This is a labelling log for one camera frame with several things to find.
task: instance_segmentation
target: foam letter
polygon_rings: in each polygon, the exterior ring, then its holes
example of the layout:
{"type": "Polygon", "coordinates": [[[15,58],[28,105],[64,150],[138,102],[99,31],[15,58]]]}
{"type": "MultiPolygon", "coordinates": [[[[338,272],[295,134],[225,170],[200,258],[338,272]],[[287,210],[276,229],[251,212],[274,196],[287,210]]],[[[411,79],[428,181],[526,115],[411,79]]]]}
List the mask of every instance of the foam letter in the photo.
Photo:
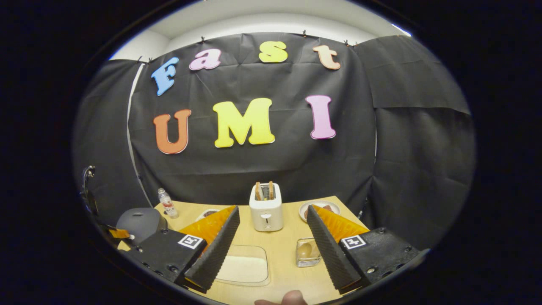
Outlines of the foam letter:
{"type": "Polygon", "coordinates": [[[317,46],[312,48],[313,51],[318,52],[318,57],[320,57],[320,62],[324,67],[328,69],[338,70],[340,68],[340,63],[334,62],[333,56],[337,56],[337,52],[330,50],[328,46],[317,46]]]}
{"type": "Polygon", "coordinates": [[[270,106],[271,100],[268,98],[253,99],[248,105],[247,112],[242,116],[234,103],[230,101],[215,104],[212,107],[218,115],[218,139],[215,141],[215,146],[230,147],[234,144],[229,130],[234,134],[237,142],[243,145],[251,127],[252,134],[248,138],[250,144],[275,142],[275,136],[271,134],[269,126],[270,106]]]}
{"type": "Polygon", "coordinates": [[[282,41],[266,41],[260,45],[258,56],[263,62],[283,62],[288,58],[288,53],[284,50],[286,44],[282,41]]]}
{"type": "Polygon", "coordinates": [[[312,108],[314,130],[311,132],[311,138],[329,139],[334,137],[337,133],[331,128],[330,111],[327,108],[331,98],[328,96],[308,96],[305,100],[312,108]]]}
{"type": "Polygon", "coordinates": [[[156,95],[161,96],[162,93],[166,92],[167,89],[173,86],[174,80],[169,79],[168,76],[173,77],[175,75],[175,67],[173,67],[173,65],[178,62],[179,58],[174,57],[152,73],[151,77],[154,78],[156,85],[158,86],[158,92],[156,92],[156,95]]]}
{"type": "Polygon", "coordinates": [[[189,68],[194,71],[201,70],[203,68],[207,70],[214,69],[220,65],[220,61],[218,60],[220,58],[220,54],[222,54],[222,52],[219,49],[208,49],[201,51],[196,54],[196,59],[190,63],[189,68]]]}
{"type": "Polygon", "coordinates": [[[188,116],[192,111],[185,109],[175,112],[173,115],[178,121],[179,139],[175,143],[169,142],[167,138],[167,123],[170,115],[161,115],[154,118],[156,125],[156,145],[158,149],[165,154],[178,154],[188,145],[188,116]]]}

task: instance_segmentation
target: black curtain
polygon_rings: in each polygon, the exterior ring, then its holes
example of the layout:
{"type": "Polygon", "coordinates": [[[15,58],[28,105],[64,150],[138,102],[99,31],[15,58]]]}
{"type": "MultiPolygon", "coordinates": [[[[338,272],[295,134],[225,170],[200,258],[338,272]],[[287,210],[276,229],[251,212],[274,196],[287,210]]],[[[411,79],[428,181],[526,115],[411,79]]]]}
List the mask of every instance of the black curtain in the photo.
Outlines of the black curtain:
{"type": "Polygon", "coordinates": [[[434,246],[459,214],[475,167],[474,125],[460,88],[405,36],[357,48],[371,87],[377,155],[362,221],[434,246]]]}
{"type": "Polygon", "coordinates": [[[150,206],[137,181],[126,135],[128,98],[140,65],[133,60],[106,62],[88,85],[74,123],[75,181],[81,186],[83,169],[96,167],[88,186],[100,220],[113,226],[126,210],[150,206]]]}
{"type": "Polygon", "coordinates": [[[75,129],[76,177],[88,162],[97,167],[91,188],[113,223],[129,208],[149,206],[140,182],[153,205],[159,187],[174,200],[243,205],[256,181],[273,180],[283,202],[336,195],[353,213],[363,209],[369,228],[387,226],[425,248],[438,242],[467,196],[475,162],[467,103],[446,68],[412,38],[382,37],[352,47],[295,34],[239,34],[164,54],[135,78],[140,65],[106,64],[89,86],[75,129]],[[261,62],[265,41],[284,42],[288,59],[261,62]],[[312,50],[318,45],[337,52],[339,70],[320,63],[312,50]],[[217,68],[188,69],[195,54],[211,48],[222,51],[217,68]],[[157,96],[151,74],[174,56],[175,83],[157,96]],[[136,170],[126,130],[134,80],[128,129],[136,170]],[[334,138],[310,137],[313,117],[305,98],[315,94],[332,99],[334,138]],[[232,101],[244,114],[255,98],[272,100],[275,142],[252,145],[249,132],[244,145],[215,147],[213,105],[232,101]],[[188,146],[166,155],[157,148],[153,119],[171,116],[168,136],[175,142],[173,114],[182,109],[192,111],[188,146]]]}
{"type": "Polygon", "coordinates": [[[164,187],[172,198],[204,204],[247,205],[256,181],[277,183],[283,202],[336,195],[359,211],[369,191],[375,153],[375,116],[367,77],[355,51],[343,43],[285,33],[240,34],[205,41],[169,52],[141,73],[132,97],[130,135],[136,164],[150,198],[164,187]],[[259,46],[282,41],[288,58],[263,63],[259,46]],[[339,70],[325,68],[312,50],[336,50],[339,70]],[[194,55],[210,48],[222,51],[215,69],[191,71],[194,55]],[[157,96],[151,74],[172,57],[175,83],[157,96]],[[329,96],[332,139],[315,140],[310,95],[329,96]],[[251,100],[269,98],[269,121],[275,142],[217,148],[217,113],[213,105],[232,101],[244,114],[251,100]],[[154,117],[169,114],[170,142],[178,138],[176,111],[190,109],[189,142],[176,155],[157,149],[154,117]]]}

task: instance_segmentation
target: white toaster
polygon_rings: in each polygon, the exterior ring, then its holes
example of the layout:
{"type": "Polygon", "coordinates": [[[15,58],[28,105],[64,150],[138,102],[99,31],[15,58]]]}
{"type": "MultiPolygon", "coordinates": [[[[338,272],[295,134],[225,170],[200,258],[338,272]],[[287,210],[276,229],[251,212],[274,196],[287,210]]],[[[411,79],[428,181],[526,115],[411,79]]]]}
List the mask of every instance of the white toaster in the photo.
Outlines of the white toaster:
{"type": "Polygon", "coordinates": [[[250,212],[254,229],[257,231],[278,231],[282,229],[284,222],[282,218],[282,197],[278,184],[273,185],[273,199],[269,199],[269,183],[260,184],[264,197],[267,200],[256,199],[256,186],[252,186],[250,193],[250,212]]]}

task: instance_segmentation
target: yellow letter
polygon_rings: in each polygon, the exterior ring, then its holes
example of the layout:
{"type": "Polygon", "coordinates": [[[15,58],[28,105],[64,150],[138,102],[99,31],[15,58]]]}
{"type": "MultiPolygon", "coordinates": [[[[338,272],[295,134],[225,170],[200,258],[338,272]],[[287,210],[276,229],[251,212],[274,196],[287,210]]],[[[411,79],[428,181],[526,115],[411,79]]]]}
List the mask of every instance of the yellow letter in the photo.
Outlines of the yellow letter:
{"type": "Polygon", "coordinates": [[[230,138],[230,129],[237,142],[243,145],[251,127],[252,134],[248,138],[250,144],[275,142],[275,136],[271,134],[269,127],[270,106],[271,100],[268,98],[253,99],[248,105],[247,112],[242,116],[230,101],[215,104],[212,107],[218,115],[218,139],[215,146],[230,147],[234,144],[234,140],[230,138]]]}
{"type": "Polygon", "coordinates": [[[288,58],[288,53],[284,50],[286,44],[282,41],[266,41],[260,45],[258,56],[263,62],[283,62],[288,58]]]}

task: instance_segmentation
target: water bottle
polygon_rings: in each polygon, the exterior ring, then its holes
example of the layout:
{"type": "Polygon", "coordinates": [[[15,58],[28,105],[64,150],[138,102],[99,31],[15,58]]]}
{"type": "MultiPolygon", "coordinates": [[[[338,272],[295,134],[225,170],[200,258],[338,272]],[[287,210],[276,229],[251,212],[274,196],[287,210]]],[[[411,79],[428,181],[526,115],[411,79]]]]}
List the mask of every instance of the water bottle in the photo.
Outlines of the water bottle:
{"type": "Polygon", "coordinates": [[[166,210],[166,213],[169,217],[171,217],[172,219],[179,217],[179,213],[177,213],[177,210],[173,206],[171,198],[163,188],[158,189],[158,200],[160,200],[160,203],[164,206],[164,210],[166,210]]]}

